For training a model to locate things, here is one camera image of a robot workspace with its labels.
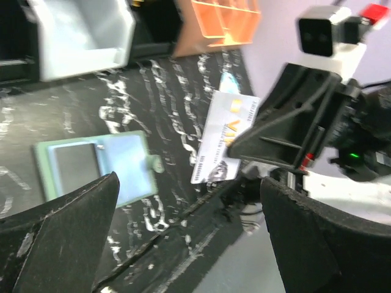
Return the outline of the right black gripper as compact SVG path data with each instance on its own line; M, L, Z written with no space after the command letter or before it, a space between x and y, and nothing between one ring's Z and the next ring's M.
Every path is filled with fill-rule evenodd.
M364 93L355 79L341 81L330 71L286 64L228 157L297 170L329 147L337 156L328 162L353 181L390 175L390 83Z

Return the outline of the green card holder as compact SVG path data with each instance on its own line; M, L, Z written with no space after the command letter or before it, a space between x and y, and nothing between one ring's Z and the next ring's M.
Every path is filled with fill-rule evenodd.
M115 172L121 207L157 194L155 174L164 172L143 131L40 142L34 153L48 201Z

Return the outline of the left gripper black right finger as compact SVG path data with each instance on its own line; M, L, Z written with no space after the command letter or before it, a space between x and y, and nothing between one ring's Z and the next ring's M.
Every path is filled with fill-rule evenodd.
M272 178L260 186L286 292L390 292L390 227L321 203Z

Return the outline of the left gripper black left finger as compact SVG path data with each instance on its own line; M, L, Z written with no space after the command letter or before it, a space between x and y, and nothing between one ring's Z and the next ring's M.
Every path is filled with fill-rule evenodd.
M115 173L1 220L1 292L91 292L119 194Z

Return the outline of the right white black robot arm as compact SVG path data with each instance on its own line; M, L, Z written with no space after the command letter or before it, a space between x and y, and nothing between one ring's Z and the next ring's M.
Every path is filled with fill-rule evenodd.
M390 223L390 103L356 80L287 64L227 155L279 167L290 188Z

